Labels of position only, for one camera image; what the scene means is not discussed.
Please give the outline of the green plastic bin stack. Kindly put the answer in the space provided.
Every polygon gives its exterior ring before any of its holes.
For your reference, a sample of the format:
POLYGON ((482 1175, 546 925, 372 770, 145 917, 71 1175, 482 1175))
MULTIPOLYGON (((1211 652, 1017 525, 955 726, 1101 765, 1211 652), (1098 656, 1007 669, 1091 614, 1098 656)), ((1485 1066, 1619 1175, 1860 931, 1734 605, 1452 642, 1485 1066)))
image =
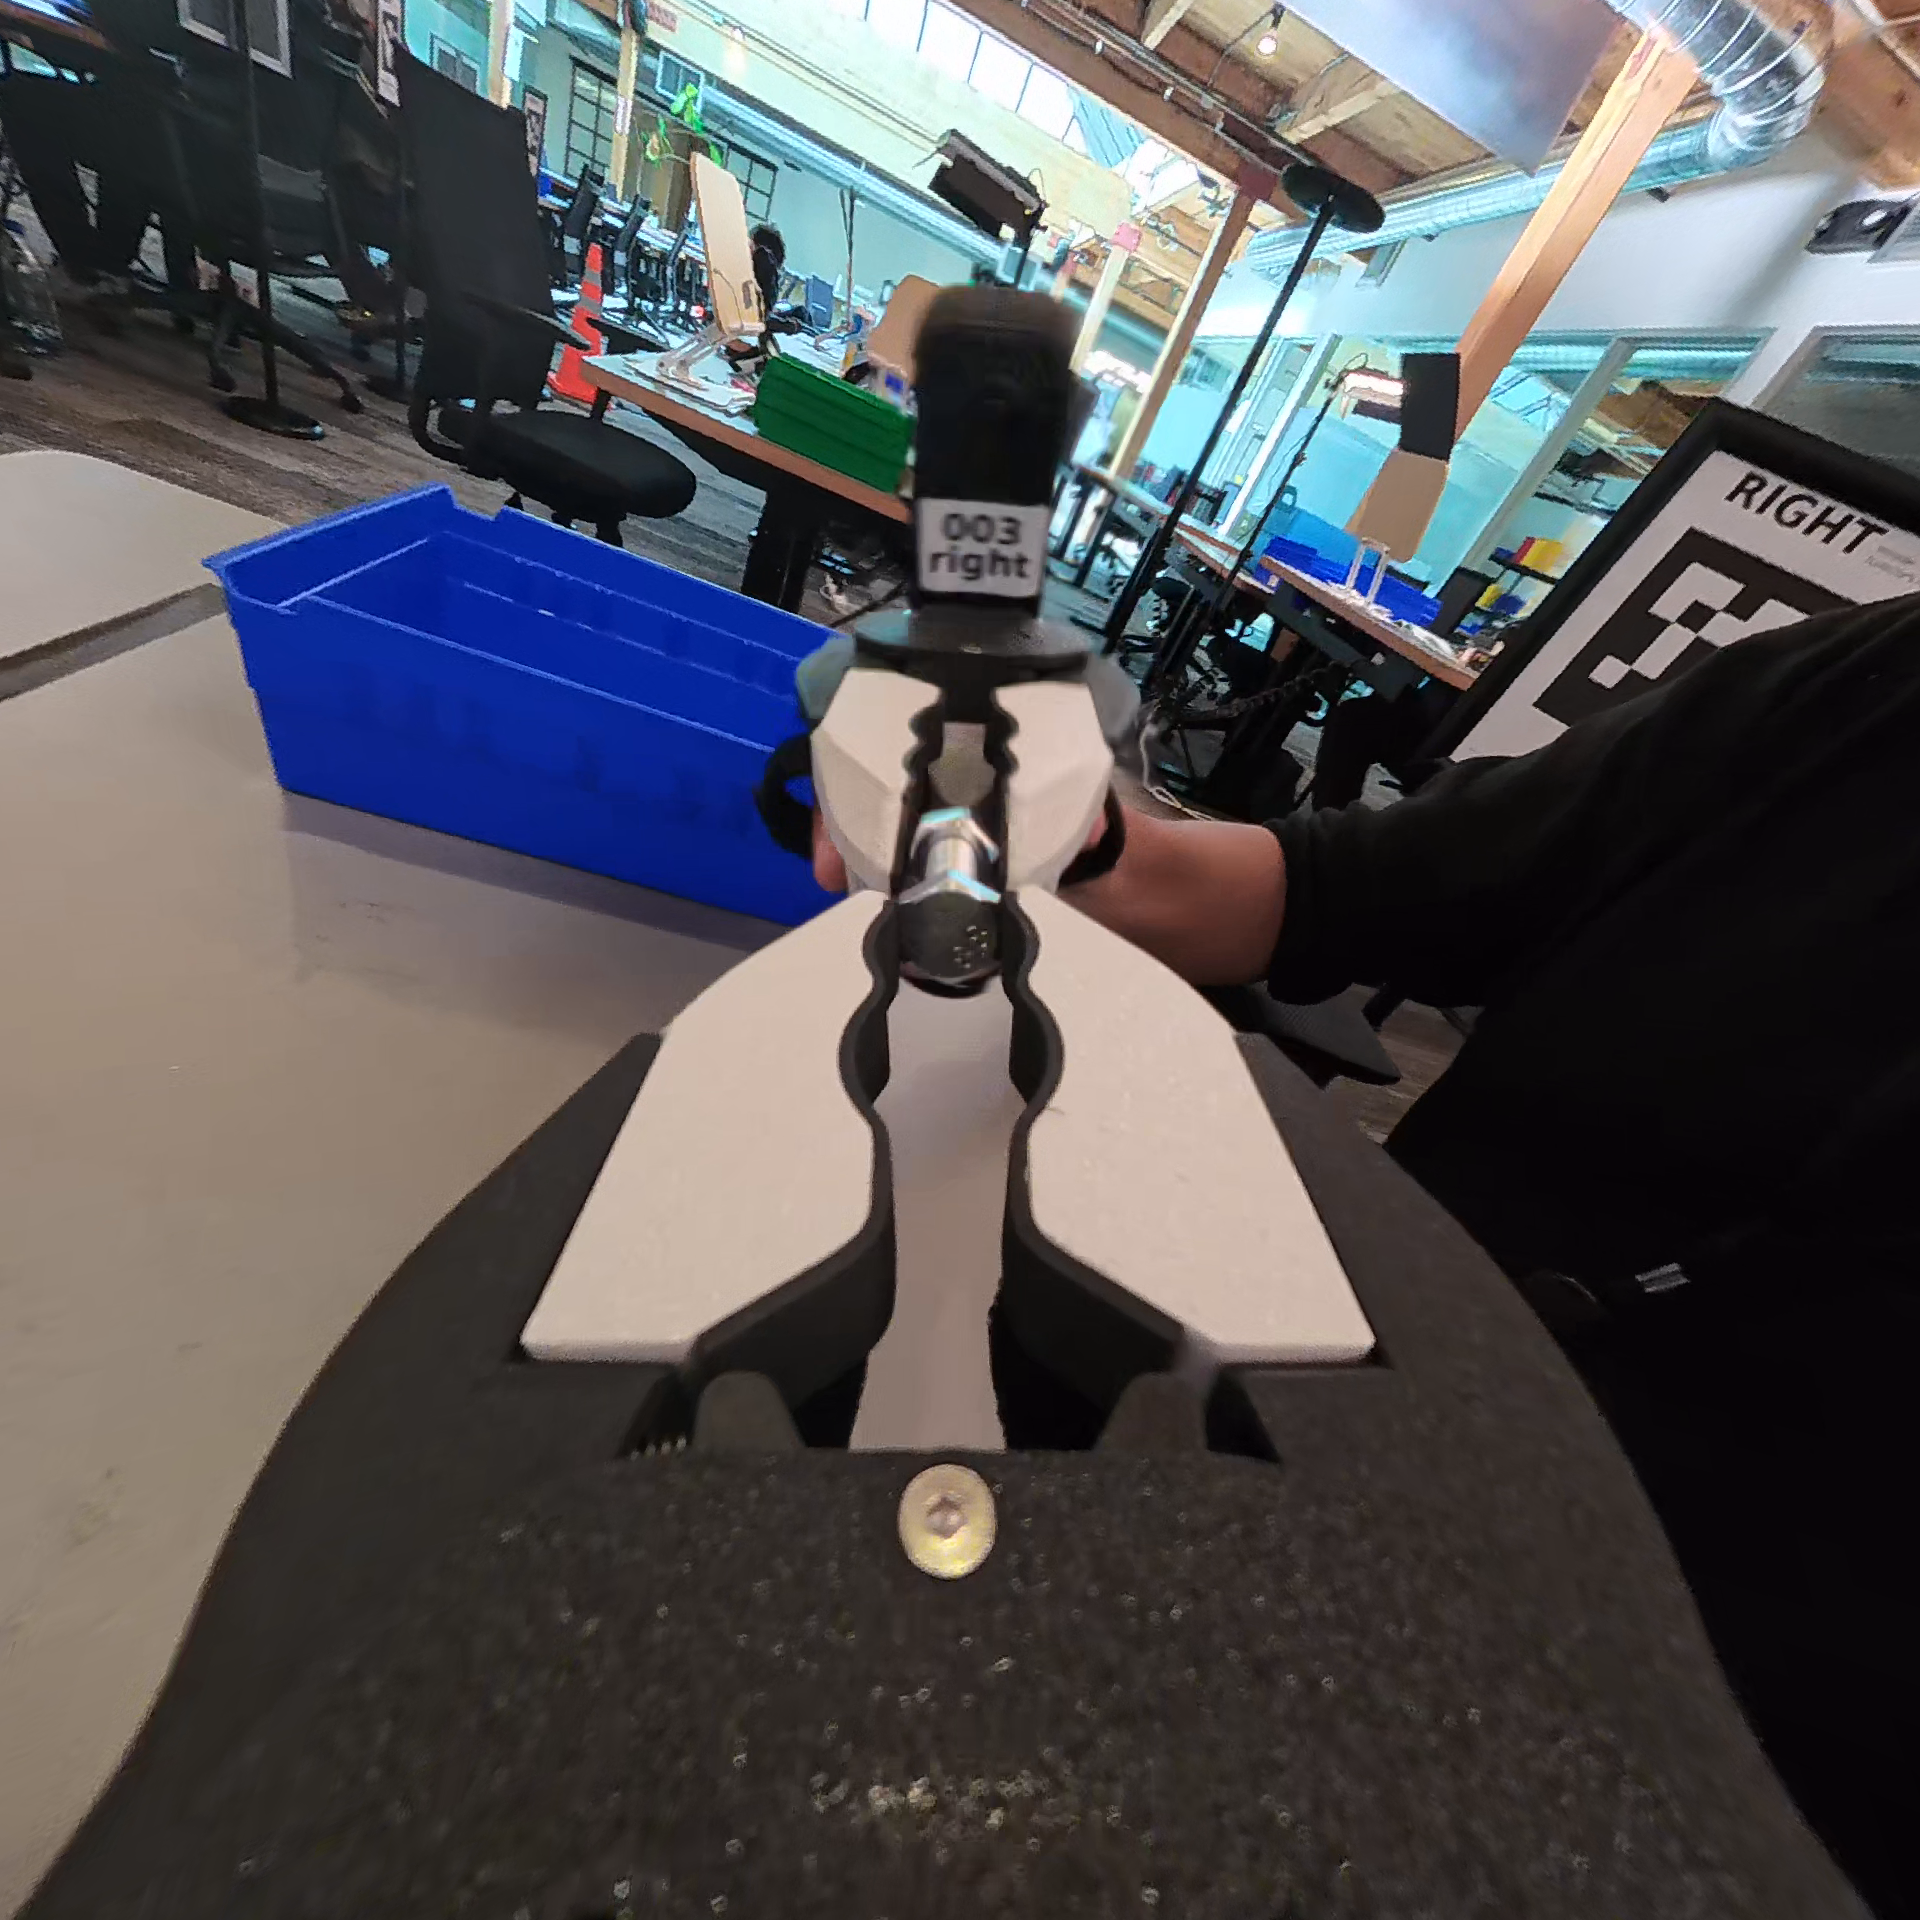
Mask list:
POLYGON ((839 374, 770 359, 749 408, 762 442, 800 454, 880 494, 895 494, 917 436, 912 415, 839 374))

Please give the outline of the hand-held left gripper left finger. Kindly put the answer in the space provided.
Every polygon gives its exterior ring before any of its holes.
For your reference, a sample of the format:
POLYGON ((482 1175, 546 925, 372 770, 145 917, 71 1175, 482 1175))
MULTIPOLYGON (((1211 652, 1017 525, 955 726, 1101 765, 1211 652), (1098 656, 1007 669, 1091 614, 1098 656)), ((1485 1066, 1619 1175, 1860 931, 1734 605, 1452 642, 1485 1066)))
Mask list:
POLYGON ((764 1375, 847 1448, 895 1306, 888 1085, 893 907, 850 893, 661 1032, 519 1350, 654 1365, 699 1392, 764 1375))

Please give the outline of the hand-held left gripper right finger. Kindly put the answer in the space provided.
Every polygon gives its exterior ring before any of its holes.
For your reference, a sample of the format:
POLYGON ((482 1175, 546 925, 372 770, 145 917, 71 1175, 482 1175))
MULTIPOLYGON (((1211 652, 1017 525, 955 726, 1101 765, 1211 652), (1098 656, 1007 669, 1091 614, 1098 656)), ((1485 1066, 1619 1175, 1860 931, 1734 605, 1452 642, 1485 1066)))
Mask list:
POLYGON ((1039 887, 1011 1007, 988 1372, 1011 1452, 1279 1452, 1263 1372, 1351 1375, 1375 1330, 1234 1025, 1039 887))

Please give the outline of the person's black sweater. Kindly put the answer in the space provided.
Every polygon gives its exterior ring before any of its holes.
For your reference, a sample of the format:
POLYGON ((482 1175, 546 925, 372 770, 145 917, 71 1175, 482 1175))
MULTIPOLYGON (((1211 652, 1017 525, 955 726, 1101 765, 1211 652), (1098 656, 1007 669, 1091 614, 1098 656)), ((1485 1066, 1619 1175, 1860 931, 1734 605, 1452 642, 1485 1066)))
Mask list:
POLYGON ((1720 1667, 1875 1916, 1916 1913, 1916 1034, 1831 1101, 1734 1044, 1640 1116, 1466 1039, 1392 1158, 1554 1330, 1720 1667))

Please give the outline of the black studio light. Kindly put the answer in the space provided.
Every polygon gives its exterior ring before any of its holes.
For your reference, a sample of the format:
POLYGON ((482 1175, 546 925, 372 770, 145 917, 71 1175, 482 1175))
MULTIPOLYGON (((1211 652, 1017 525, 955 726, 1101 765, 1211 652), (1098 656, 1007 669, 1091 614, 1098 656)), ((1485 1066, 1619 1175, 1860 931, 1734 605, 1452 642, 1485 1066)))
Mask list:
POLYGON ((928 192, 994 242, 1028 246, 1043 225, 1039 188, 962 130, 941 133, 928 192))

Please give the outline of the framed code sign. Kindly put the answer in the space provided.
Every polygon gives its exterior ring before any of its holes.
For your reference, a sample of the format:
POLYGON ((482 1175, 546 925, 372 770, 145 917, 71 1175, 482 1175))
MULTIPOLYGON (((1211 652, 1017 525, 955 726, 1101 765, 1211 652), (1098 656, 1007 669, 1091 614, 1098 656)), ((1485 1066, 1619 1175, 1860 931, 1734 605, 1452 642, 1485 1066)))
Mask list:
POLYGON ((1425 756, 1521 756, 1738 639, 1913 595, 1910 473, 1709 401, 1545 604, 1510 626, 1425 756))

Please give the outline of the blue plastic bin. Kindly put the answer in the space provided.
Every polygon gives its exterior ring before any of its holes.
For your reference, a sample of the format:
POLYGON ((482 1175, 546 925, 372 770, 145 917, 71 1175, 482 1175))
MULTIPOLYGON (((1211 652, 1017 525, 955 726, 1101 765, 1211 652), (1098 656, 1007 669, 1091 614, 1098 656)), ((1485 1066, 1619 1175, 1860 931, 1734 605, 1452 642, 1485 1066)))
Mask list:
POLYGON ((754 810, 824 626, 446 485, 206 569, 282 788, 780 928, 828 907, 754 810))

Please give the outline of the silver spiral air duct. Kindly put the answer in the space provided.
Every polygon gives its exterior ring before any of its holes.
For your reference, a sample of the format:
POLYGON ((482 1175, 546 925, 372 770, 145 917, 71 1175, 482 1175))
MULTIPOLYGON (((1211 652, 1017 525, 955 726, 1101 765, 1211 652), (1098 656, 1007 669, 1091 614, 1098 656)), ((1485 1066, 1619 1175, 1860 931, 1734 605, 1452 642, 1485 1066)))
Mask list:
MULTIPOLYGON (((1823 2, 1609 2, 1631 33, 1626 81, 1636 99, 1661 81, 1675 93, 1651 133, 1619 170, 1621 192, 1676 185, 1757 167, 1812 123, 1826 81, 1831 27, 1823 2)), ((1324 251, 1368 251, 1444 232, 1533 213, 1586 172, 1572 158, 1589 144, 1550 147, 1535 172, 1487 156, 1448 177, 1394 188, 1373 233, 1328 229, 1324 251)))

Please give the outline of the person's right forearm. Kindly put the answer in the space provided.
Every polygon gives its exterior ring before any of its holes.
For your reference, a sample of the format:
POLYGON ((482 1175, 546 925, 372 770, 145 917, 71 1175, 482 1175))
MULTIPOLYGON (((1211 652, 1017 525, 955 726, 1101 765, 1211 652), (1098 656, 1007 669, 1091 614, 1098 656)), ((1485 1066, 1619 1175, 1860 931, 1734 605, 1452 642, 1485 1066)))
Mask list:
POLYGON ((1461 762, 1386 810, 1276 824, 1269 984, 1496 1007, 1566 962, 1916 955, 1916 598, 1816 614, 1541 750, 1461 762))

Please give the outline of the black ceiling duct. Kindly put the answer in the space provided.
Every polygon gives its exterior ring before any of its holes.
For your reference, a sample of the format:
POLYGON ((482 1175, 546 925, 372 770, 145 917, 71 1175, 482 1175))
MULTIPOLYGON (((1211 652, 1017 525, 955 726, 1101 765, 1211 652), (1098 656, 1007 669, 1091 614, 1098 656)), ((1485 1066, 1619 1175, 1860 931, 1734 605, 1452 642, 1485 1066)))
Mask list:
POLYGON ((1609 2, 1284 2, 1464 137, 1535 172, 1624 16, 1609 2))

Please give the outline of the steel hex bolt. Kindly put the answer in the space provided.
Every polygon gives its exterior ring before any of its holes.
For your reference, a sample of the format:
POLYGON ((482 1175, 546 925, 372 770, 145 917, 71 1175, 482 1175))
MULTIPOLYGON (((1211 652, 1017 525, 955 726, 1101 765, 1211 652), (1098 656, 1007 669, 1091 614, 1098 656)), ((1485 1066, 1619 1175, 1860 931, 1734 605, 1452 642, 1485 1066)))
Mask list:
POLYGON ((1000 890, 969 845, 939 845, 893 907, 898 972, 917 986, 976 994, 1000 969, 1000 890))

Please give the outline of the long wooden work table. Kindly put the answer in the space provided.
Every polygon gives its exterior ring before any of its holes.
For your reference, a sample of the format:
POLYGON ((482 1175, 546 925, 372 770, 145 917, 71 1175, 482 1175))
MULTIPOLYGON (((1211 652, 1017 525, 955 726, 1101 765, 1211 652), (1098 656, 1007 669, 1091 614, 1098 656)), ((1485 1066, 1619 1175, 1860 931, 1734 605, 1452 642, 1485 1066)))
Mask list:
POLYGON ((762 494, 762 516, 746 547, 739 593, 780 612, 800 612, 809 576, 824 552, 871 549, 893 593, 905 587, 910 559, 910 499, 828 468, 826 463, 764 440, 749 411, 728 411, 688 382, 660 381, 652 353, 584 359, 581 377, 592 388, 592 418, 621 401, 666 426, 708 468, 762 494))
POLYGON ((1482 673, 1482 660, 1471 645, 1441 638, 1420 624, 1399 619, 1373 598, 1359 595, 1344 584, 1320 580, 1289 563, 1255 563, 1251 569, 1234 563, 1234 547, 1189 528, 1184 518, 1173 525, 1173 543, 1193 560, 1227 580, 1244 598, 1261 598, 1283 608, 1283 619, 1307 608, 1328 618, 1339 628, 1362 638, 1375 655, 1394 655, 1425 677, 1469 690, 1482 673))

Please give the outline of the orange traffic cone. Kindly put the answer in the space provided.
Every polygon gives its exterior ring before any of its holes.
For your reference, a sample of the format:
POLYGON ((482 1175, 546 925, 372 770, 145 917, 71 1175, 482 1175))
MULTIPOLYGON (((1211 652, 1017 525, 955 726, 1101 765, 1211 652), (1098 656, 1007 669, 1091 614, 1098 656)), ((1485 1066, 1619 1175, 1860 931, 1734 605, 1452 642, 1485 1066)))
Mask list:
POLYGON ((577 299, 567 312, 567 330, 577 342, 587 342, 587 347, 560 347, 557 360, 551 363, 544 381, 546 397, 577 404, 587 408, 595 408, 598 404, 605 401, 604 388, 598 388, 590 381, 590 360, 604 354, 609 347, 599 322, 604 322, 604 249, 599 242, 590 242, 577 299))

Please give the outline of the tilted display board stand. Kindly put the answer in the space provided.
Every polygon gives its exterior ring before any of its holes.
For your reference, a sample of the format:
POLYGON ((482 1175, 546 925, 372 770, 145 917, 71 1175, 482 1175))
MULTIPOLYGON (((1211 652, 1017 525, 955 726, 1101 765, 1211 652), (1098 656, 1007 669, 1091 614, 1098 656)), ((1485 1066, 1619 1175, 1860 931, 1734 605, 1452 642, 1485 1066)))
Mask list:
POLYGON ((753 347, 762 337, 764 302, 753 268, 740 184, 708 151, 691 156, 688 177, 702 232, 708 325, 718 344, 753 347))
POLYGON ((941 287, 924 277, 902 277, 864 342, 867 363, 912 387, 918 381, 918 335, 939 292, 941 287))

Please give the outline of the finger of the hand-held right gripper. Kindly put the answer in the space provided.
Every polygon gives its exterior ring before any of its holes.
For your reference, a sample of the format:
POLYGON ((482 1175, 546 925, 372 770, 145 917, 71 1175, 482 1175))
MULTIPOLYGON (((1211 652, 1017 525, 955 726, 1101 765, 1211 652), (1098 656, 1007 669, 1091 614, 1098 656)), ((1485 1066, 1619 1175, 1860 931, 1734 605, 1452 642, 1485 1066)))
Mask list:
POLYGON ((1007 887, 1058 887, 1101 832, 1114 753, 1084 681, 1034 679, 994 687, 1000 739, 1000 876, 1007 887))
POLYGON ((935 686, 898 670, 847 670, 809 742, 814 876, 833 893, 891 893, 908 801, 918 788, 921 725, 935 686))

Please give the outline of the person's right hand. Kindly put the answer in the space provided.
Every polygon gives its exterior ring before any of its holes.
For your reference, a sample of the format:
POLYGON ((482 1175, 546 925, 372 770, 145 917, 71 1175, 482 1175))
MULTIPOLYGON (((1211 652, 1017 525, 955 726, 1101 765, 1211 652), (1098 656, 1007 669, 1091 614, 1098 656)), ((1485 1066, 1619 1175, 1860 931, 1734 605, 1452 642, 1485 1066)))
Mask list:
POLYGON ((1241 986, 1279 946, 1284 860, 1266 825, 1163 819, 1111 801, 1060 893, 1193 986, 1241 986))

